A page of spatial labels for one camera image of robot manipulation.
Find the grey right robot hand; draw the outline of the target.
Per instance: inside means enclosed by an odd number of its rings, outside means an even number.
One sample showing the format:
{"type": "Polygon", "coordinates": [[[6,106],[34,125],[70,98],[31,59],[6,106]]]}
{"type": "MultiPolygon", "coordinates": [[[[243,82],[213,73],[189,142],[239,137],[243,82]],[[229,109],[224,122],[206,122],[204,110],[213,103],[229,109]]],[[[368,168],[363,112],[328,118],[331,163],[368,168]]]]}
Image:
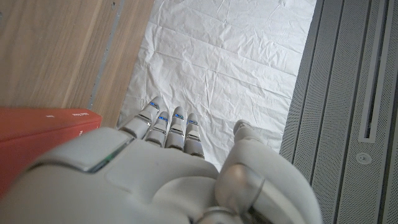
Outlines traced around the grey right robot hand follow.
{"type": "Polygon", "coordinates": [[[161,97],[119,129],[36,159],[1,199],[2,223],[321,223],[312,187],[243,119],[221,169],[198,118],[161,97]]]}

